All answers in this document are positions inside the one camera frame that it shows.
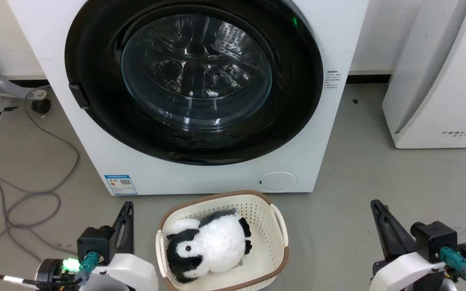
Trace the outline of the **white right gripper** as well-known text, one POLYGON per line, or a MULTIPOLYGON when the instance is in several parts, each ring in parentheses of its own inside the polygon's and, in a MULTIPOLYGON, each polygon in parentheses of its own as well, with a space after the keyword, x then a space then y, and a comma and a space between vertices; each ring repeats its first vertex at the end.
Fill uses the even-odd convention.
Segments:
POLYGON ((413 237, 380 200, 371 201, 371 210, 383 257, 385 261, 395 260, 377 271, 369 285, 370 291, 401 291, 429 274, 432 269, 445 266, 443 261, 429 263, 416 253, 413 237))

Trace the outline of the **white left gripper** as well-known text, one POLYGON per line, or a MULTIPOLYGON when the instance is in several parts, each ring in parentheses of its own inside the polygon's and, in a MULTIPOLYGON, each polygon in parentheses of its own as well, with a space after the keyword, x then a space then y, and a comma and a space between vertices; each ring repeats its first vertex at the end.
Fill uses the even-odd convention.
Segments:
POLYGON ((107 266, 98 266, 83 285, 84 291, 157 291, 155 267, 137 256, 134 243, 134 205, 125 202, 113 224, 111 245, 118 253, 107 266))

